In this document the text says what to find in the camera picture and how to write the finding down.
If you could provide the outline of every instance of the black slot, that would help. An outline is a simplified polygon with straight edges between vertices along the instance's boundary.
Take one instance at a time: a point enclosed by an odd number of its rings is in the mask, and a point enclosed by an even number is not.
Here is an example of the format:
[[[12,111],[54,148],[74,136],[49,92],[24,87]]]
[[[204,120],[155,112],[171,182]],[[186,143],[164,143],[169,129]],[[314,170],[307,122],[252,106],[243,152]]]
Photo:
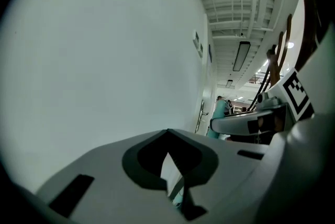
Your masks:
[[[50,204],[58,214],[68,218],[91,185],[93,177],[78,175]]]
[[[244,157],[256,159],[256,160],[261,160],[263,158],[263,156],[264,156],[263,153],[252,152],[252,151],[245,151],[245,150],[240,150],[240,151],[238,151],[237,154],[241,155],[241,156],[244,156]]]

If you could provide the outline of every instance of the white wall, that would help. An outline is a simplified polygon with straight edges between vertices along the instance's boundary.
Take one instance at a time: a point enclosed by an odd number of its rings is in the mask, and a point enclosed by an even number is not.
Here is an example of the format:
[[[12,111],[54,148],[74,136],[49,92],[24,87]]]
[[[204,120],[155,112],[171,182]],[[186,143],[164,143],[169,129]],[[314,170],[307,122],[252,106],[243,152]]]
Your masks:
[[[13,0],[0,29],[12,178],[35,192],[99,145],[193,131],[204,13],[201,0]]]

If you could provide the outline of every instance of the teal shirt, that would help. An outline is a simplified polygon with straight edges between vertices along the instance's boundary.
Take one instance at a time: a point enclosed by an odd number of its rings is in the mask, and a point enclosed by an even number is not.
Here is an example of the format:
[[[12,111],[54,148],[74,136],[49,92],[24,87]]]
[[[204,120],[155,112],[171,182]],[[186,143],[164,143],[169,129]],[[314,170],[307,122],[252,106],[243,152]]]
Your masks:
[[[226,107],[226,101],[224,100],[218,100],[216,102],[216,108],[213,113],[212,119],[217,118],[224,118],[225,117],[225,107]],[[214,132],[211,128],[209,128],[207,136],[210,138],[219,138],[220,133]]]

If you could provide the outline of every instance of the ceiling light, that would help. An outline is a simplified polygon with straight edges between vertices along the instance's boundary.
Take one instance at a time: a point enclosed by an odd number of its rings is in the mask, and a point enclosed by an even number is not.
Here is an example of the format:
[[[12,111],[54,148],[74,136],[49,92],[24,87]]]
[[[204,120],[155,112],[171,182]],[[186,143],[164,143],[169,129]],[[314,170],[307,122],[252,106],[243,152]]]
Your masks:
[[[226,84],[226,88],[229,88],[231,86],[232,80],[228,80],[227,84]]]
[[[240,42],[233,71],[240,71],[250,49],[250,42]]]

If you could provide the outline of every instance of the fluorescent light fixture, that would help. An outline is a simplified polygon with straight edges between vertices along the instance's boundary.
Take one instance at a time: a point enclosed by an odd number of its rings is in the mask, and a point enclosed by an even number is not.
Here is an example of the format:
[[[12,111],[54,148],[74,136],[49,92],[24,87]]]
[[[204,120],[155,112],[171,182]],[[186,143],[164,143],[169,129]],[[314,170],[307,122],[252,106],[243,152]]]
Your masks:
[[[228,80],[227,84],[226,84],[226,88],[229,88],[231,86],[232,80]]]
[[[240,71],[250,49],[250,42],[240,42],[239,50],[235,59],[233,71]]]

